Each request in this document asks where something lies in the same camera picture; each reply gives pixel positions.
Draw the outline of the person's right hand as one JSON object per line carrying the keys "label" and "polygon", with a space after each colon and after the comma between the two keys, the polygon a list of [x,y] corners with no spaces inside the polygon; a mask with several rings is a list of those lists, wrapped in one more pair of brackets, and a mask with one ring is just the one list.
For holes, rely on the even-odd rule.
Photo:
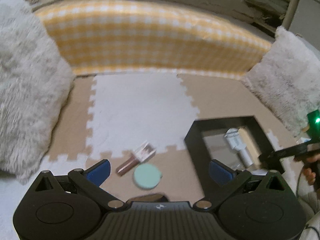
{"label": "person's right hand", "polygon": [[314,172],[311,168],[311,164],[317,163],[318,161],[319,154],[303,159],[303,174],[309,185],[313,185],[319,177],[319,175],[316,172]]}

